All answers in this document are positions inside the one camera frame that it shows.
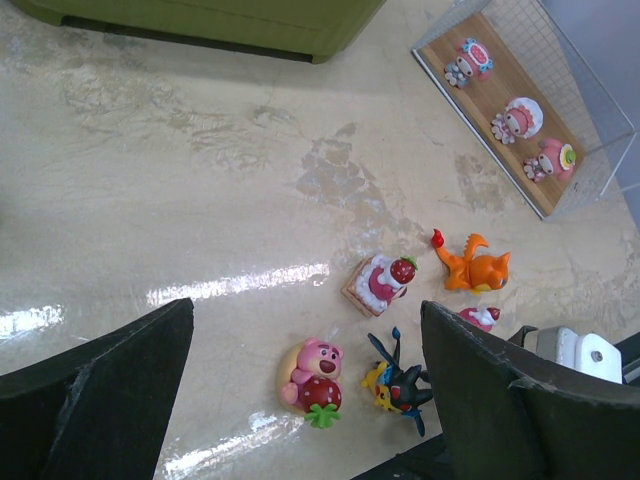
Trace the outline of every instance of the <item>orange dragon figure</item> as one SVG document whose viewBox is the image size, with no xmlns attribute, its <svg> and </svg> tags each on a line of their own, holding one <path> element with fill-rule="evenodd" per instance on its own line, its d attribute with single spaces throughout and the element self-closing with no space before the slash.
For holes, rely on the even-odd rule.
<svg viewBox="0 0 640 480">
<path fill-rule="evenodd" d="M 464 255 L 457 257 L 451 255 L 444 248 L 444 238 L 440 230 L 433 231 L 431 244 L 442 263 L 449 267 L 449 278 L 444 288 L 447 290 L 471 290 L 476 295 L 491 290 L 499 290 L 509 280 L 510 253 L 501 257 L 493 255 L 479 255 L 474 258 L 478 247 L 488 247 L 487 241 L 482 235 L 472 233 L 467 240 Z"/>
</svg>

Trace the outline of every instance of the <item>wooden display shelf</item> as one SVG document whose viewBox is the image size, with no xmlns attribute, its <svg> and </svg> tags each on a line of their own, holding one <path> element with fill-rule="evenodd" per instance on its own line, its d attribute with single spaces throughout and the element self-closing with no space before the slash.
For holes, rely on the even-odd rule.
<svg viewBox="0 0 640 480">
<path fill-rule="evenodd" d="M 467 37 L 477 39 L 489 49 L 495 67 L 488 81 L 481 83 L 471 80 L 467 86 L 459 89 L 452 87 L 444 79 L 444 68 L 457 56 L 455 44 Z M 576 168 L 580 167 L 586 151 L 487 19 L 481 13 L 476 13 L 422 47 L 419 53 L 524 194 L 528 195 L 529 200 L 543 216 L 549 216 L 564 190 L 572 185 L 572 182 L 560 182 L 555 177 L 547 177 L 540 183 L 534 183 L 524 173 L 524 160 L 535 157 L 540 150 L 538 141 L 548 137 L 557 138 L 573 146 L 577 155 Z M 507 102 L 514 97 L 536 100 L 544 113 L 544 124 L 532 139 L 518 138 L 511 145 L 503 145 L 491 133 L 491 121 L 497 113 L 504 113 Z"/>
</svg>

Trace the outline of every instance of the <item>white device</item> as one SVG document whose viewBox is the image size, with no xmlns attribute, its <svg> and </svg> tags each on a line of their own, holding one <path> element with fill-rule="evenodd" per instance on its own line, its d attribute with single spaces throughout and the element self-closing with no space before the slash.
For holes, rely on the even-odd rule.
<svg viewBox="0 0 640 480">
<path fill-rule="evenodd" d="M 524 348 L 564 367 L 622 383 L 620 351 L 595 333 L 579 336 L 567 327 L 545 328 L 527 334 Z"/>
</svg>

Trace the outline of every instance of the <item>strawberry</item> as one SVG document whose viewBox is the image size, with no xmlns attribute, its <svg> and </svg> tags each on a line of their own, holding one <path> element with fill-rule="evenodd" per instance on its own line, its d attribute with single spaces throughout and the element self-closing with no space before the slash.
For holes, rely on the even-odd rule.
<svg viewBox="0 0 640 480">
<path fill-rule="evenodd" d="M 324 377 L 311 377 L 300 389 L 299 402 L 315 428 L 328 428 L 332 420 L 340 420 L 338 409 L 342 404 L 340 387 Z"/>
<path fill-rule="evenodd" d="M 401 285 L 406 285 L 416 275 L 418 265 L 413 257 L 401 257 L 391 264 L 391 276 Z"/>
<path fill-rule="evenodd" d="M 495 321 L 498 321 L 498 319 L 500 318 L 499 308 L 489 307 L 487 308 L 487 311 L 491 314 L 491 318 L 493 318 Z"/>
</svg>

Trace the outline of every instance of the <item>yellow pokemon figure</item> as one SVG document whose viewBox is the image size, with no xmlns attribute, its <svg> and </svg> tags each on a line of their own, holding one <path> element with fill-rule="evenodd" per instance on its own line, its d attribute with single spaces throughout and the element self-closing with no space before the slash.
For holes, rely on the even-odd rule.
<svg viewBox="0 0 640 480">
<path fill-rule="evenodd" d="M 422 371 L 421 365 L 414 365 L 406 371 L 400 368 L 400 331 L 393 327 L 391 336 L 396 340 L 393 356 L 375 335 L 367 335 L 384 361 L 376 363 L 376 368 L 367 372 L 361 385 L 371 390 L 375 398 L 374 405 L 413 419 L 418 433 L 424 436 L 425 428 L 420 416 L 420 406 L 431 400 L 433 393 L 429 388 L 418 388 L 416 381 L 421 379 L 428 383 L 429 375 Z"/>
<path fill-rule="evenodd" d="M 402 410 L 391 405 L 391 393 L 389 387 L 384 385 L 382 381 L 378 379 L 384 374 L 389 364 L 387 362 L 380 362 L 376 368 L 370 370 L 367 376 L 364 377 L 361 385 L 364 388 L 369 388 L 375 400 L 374 405 L 380 405 L 382 408 L 389 410 L 390 412 L 401 413 Z"/>
</svg>

